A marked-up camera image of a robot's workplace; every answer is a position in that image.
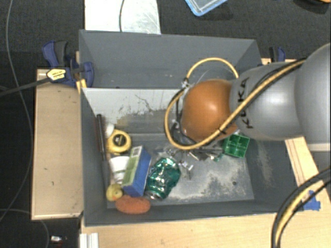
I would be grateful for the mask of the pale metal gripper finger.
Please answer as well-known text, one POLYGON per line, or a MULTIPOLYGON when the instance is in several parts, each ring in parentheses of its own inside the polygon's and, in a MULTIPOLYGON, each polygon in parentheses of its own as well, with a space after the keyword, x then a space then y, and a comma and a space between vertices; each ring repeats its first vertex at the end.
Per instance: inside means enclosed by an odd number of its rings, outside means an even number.
POLYGON ((179 162, 179 169, 182 173, 182 176, 188 180, 193 178, 194 165, 188 163, 187 161, 179 162))
POLYGON ((173 160, 182 160, 184 157, 184 152, 180 149, 167 149, 166 151, 167 157, 173 160))

